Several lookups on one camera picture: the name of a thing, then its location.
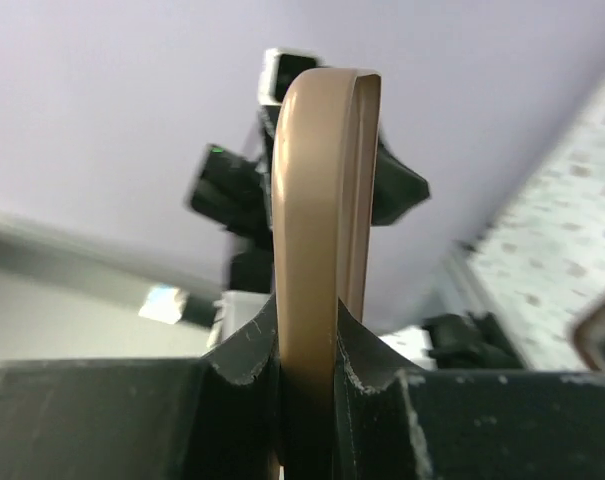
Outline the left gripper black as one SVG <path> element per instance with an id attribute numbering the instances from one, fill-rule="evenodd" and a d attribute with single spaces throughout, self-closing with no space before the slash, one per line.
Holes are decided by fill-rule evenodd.
<path id="1" fill-rule="evenodd" d="M 262 151 L 254 160 L 216 144 L 206 146 L 188 206 L 233 235 L 226 291 L 269 294 L 273 240 L 271 164 L 278 106 L 258 110 Z M 378 134 L 371 224 L 389 226 L 430 197 L 425 178 L 399 161 Z"/>

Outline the brown tin lid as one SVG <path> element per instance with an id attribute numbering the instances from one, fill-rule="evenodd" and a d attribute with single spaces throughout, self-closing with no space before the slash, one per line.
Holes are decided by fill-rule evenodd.
<path id="1" fill-rule="evenodd" d="M 338 307 L 363 313 L 381 77 L 318 68 L 283 101 L 272 214 L 284 474 L 333 473 Z"/>

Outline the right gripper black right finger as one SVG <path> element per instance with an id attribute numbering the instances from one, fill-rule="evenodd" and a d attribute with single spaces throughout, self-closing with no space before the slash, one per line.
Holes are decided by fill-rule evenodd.
<path id="1" fill-rule="evenodd" d="M 423 370 L 338 311 L 340 479 L 605 479 L 605 375 Z"/>

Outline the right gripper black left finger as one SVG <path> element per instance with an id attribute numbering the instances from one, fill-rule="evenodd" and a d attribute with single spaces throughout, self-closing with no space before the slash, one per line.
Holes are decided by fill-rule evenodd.
<path id="1" fill-rule="evenodd" d="M 0 479 L 274 479 L 276 309 L 200 358 L 0 363 Z"/>

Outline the brown cookie tin with liners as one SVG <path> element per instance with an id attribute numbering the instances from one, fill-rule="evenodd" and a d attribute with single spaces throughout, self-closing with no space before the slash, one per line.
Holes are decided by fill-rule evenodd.
<path id="1" fill-rule="evenodd" d="M 578 319 L 571 340 L 578 358 L 588 369 L 605 372 L 605 294 Z"/>

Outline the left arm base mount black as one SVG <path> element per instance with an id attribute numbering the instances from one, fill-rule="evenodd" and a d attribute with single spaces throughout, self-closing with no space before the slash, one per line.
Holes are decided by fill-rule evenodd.
<path id="1" fill-rule="evenodd" d="M 523 370 L 525 364 L 492 312 L 443 314 L 425 320 L 427 355 L 439 369 Z"/>

